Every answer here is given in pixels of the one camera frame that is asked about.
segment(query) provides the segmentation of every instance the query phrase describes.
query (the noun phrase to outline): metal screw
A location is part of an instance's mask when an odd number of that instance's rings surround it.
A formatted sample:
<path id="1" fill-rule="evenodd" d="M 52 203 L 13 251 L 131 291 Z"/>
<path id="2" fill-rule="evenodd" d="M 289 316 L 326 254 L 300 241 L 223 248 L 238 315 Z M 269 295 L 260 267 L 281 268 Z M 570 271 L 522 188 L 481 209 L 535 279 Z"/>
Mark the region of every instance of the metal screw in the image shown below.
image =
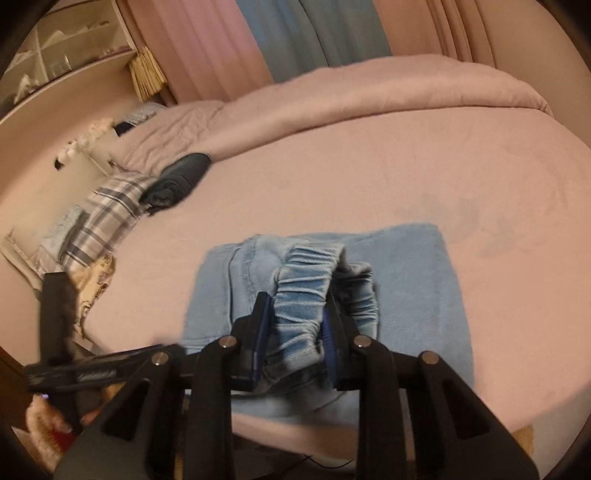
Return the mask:
<path id="1" fill-rule="evenodd" d="M 437 363 L 439 362 L 439 355 L 431 351 L 423 352 L 421 354 L 421 358 L 423 359 L 423 362 L 425 362 L 427 365 L 437 365 Z"/>
<path id="2" fill-rule="evenodd" d="M 152 355 L 152 363 L 157 367 L 164 365 L 166 362 L 168 362 L 168 353 L 156 352 L 154 355 Z"/>
<path id="3" fill-rule="evenodd" d="M 222 346 L 222 348 L 232 348 L 233 346 L 236 346 L 237 343 L 238 340 L 236 340 L 236 338 L 232 335 L 227 335 L 225 337 L 220 338 L 220 345 Z"/>
<path id="4" fill-rule="evenodd" d="M 358 335 L 353 339 L 353 343 L 360 348 L 367 348 L 371 345 L 371 338 L 366 335 Z"/>

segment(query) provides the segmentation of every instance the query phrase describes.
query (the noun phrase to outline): straw tassel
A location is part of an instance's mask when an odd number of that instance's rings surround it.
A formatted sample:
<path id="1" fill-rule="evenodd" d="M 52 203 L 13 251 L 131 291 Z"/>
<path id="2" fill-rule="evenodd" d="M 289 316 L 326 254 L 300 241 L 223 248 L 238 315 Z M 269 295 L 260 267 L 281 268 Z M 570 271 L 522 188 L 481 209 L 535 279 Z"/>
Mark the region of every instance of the straw tassel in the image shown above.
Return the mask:
<path id="1" fill-rule="evenodd" d="M 166 85 L 166 77 L 148 47 L 138 52 L 129 63 L 135 93 L 145 102 L 156 95 Z"/>

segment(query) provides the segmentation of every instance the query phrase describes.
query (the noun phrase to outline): light blue towel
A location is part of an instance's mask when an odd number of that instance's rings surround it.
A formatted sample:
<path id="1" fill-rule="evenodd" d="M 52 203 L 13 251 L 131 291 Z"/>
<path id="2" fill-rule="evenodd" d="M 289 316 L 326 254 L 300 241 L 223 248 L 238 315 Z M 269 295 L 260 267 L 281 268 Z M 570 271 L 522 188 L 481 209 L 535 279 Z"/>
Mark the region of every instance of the light blue towel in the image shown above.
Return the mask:
<path id="1" fill-rule="evenodd" d="M 462 295 L 443 238 L 437 227 L 428 224 L 366 234 L 257 236 L 212 249 L 197 276 L 187 312 L 183 343 L 189 351 L 199 351 L 227 335 L 234 320 L 251 312 L 257 292 L 275 294 L 281 267 L 293 259 L 293 247 L 308 242 L 332 246 L 329 250 L 344 245 L 352 268 L 360 268 L 356 278 L 372 279 L 380 342 L 409 355 L 436 351 L 468 384 L 473 384 L 472 347 Z M 372 266 L 373 277 L 360 274 L 367 273 L 365 264 Z M 316 345 L 320 351 L 320 342 Z M 270 392 L 234 397 L 233 411 L 281 421 L 357 423 L 357 394 L 333 391 L 322 364 L 297 372 L 288 368 L 275 380 L 279 381 Z"/>
<path id="2" fill-rule="evenodd" d="M 41 240 L 41 246 L 56 263 L 61 263 L 70 241 L 80 231 L 87 218 L 88 213 L 80 205 L 75 205 L 59 219 L 51 231 Z"/>

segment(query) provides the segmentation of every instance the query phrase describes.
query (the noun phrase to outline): plaid pillowcase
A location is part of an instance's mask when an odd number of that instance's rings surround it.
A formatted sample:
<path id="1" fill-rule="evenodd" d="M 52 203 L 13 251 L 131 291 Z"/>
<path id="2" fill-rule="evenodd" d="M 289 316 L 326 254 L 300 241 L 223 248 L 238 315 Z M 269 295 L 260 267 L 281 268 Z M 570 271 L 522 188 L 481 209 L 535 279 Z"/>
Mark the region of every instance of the plaid pillowcase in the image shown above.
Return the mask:
<path id="1" fill-rule="evenodd" d="M 88 220 L 65 250 L 64 271 L 73 273 L 113 253 L 138 222 L 139 198 L 155 181 L 136 172 L 115 174 L 87 199 Z"/>

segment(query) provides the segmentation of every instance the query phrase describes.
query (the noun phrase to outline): cable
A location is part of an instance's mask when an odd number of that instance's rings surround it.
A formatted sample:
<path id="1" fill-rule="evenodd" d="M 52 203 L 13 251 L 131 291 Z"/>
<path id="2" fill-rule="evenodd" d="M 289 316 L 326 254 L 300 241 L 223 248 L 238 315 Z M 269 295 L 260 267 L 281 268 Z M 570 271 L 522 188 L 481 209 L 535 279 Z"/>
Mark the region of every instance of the cable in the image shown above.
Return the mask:
<path id="1" fill-rule="evenodd" d="M 285 477 L 294 468 L 296 468 L 297 466 L 300 466 L 306 460 L 311 460 L 311 459 L 312 459 L 312 455 L 306 455 L 304 458 L 300 458 L 298 461 L 292 463 L 289 467 L 285 468 L 281 473 L 278 473 L 277 478 L 280 480 L 283 479 L 283 477 Z"/>
<path id="2" fill-rule="evenodd" d="M 292 463 L 289 467 L 287 467 L 286 469 L 284 469 L 281 473 L 277 474 L 277 478 L 278 479 L 283 479 L 283 477 L 285 477 L 289 472 L 291 472 L 294 468 L 300 466 L 302 463 L 306 462 L 306 461 L 310 461 L 316 465 L 318 465 L 321 468 L 324 468 L 326 470 L 338 470 L 339 468 L 343 468 L 347 465 L 349 465 L 350 463 L 353 462 L 353 460 L 349 460 L 347 463 L 343 463 L 342 465 L 339 466 L 326 466 L 326 465 L 322 465 L 322 463 L 318 463 L 316 460 L 314 460 L 314 456 L 313 455 L 306 455 L 304 458 L 300 458 L 298 461 Z"/>
<path id="3" fill-rule="evenodd" d="M 307 460 L 309 460 L 312 463 L 315 463 L 318 466 L 321 466 L 322 468 L 326 468 L 327 470 L 338 470 L 339 468 L 343 468 L 344 466 L 347 466 L 348 464 L 353 462 L 353 460 L 349 460 L 347 463 L 343 463 L 342 465 L 339 465 L 339 466 L 326 466 L 326 465 L 322 465 L 322 463 L 318 463 L 316 460 L 314 460 L 312 458 L 312 456 L 309 456 L 307 458 Z"/>

